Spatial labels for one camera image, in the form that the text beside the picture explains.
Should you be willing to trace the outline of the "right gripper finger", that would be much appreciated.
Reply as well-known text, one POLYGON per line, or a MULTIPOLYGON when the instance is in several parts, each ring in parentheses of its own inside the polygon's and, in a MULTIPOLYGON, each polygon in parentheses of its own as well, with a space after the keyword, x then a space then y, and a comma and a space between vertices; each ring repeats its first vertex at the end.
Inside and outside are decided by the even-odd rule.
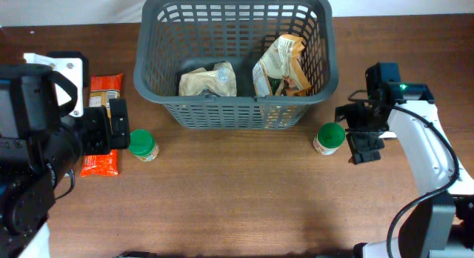
POLYGON ((354 165, 375 162, 381 159, 379 151, 385 147, 383 139, 375 133, 348 133, 347 143, 354 165))
POLYGON ((356 120, 356 104, 347 104, 339 106, 335 109, 334 122, 341 122, 343 120, 345 120, 347 123, 351 123, 356 120))

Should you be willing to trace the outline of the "orange snack bag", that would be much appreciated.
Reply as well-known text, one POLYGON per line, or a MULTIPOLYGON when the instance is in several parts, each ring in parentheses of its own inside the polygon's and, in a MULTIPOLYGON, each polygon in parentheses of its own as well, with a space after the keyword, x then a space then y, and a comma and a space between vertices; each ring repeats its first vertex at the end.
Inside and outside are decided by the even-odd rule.
POLYGON ((301 67, 303 38, 279 36, 253 67, 256 95, 305 96, 311 87, 301 67))

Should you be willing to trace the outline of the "white beige pouch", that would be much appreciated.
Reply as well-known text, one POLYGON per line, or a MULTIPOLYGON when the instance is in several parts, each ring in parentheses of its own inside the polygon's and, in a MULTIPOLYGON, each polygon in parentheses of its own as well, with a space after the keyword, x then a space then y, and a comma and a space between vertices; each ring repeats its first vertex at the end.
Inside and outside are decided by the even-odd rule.
POLYGON ((212 70, 200 67, 181 76, 178 86, 180 96, 199 96, 205 92, 217 96, 237 96, 236 74, 229 62, 217 63, 212 70))

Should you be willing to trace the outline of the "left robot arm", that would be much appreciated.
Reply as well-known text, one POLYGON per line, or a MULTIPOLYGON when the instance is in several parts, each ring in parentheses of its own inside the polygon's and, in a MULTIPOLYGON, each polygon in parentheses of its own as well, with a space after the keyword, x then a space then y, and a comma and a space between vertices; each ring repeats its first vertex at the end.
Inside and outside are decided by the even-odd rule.
POLYGON ((55 189, 83 156, 130 145, 125 99, 70 115, 78 88, 43 64, 1 66, 1 256, 20 257, 47 227, 55 189))

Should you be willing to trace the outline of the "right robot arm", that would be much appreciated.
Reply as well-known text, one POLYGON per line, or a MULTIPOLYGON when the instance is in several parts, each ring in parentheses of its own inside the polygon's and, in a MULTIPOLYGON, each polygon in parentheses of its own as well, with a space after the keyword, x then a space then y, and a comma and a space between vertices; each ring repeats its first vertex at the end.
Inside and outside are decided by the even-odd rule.
POLYGON ((356 245, 355 257, 472 257, 473 178, 443 131, 428 86, 389 83, 367 94, 336 108, 335 120, 348 124, 353 163, 378 159, 380 136, 390 131, 419 196, 395 215, 385 241, 356 245))

